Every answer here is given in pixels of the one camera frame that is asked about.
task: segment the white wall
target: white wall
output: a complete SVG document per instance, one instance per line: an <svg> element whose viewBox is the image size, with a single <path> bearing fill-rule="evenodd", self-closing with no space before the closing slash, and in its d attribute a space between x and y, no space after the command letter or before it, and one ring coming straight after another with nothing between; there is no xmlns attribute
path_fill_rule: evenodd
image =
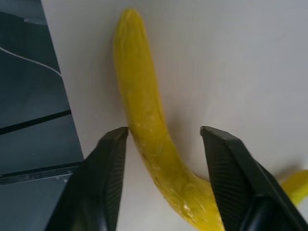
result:
<svg viewBox="0 0 308 231"><path fill-rule="evenodd" d="M201 125L241 138L275 176L308 167L307 1L43 0L43 5L85 156L105 132L125 125L111 41L120 13L133 6L148 29L172 136L194 172L207 176ZM166 216L169 220L160 219ZM152 230L192 230L154 188L129 140L118 230L149 231L150 223L156 224Z"/></svg>

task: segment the yellow object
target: yellow object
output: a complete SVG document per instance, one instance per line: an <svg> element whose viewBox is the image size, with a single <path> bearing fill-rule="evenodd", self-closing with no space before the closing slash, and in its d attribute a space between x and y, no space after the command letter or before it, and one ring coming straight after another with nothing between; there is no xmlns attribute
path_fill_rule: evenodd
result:
<svg viewBox="0 0 308 231"><path fill-rule="evenodd" d="M298 205L308 195L308 170L293 174L283 184L282 188L294 205Z"/></svg>
<svg viewBox="0 0 308 231"><path fill-rule="evenodd" d="M223 231L210 183L182 163L169 135L146 30L134 9L124 11L119 20L114 62L128 126L159 191L196 229Z"/></svg>

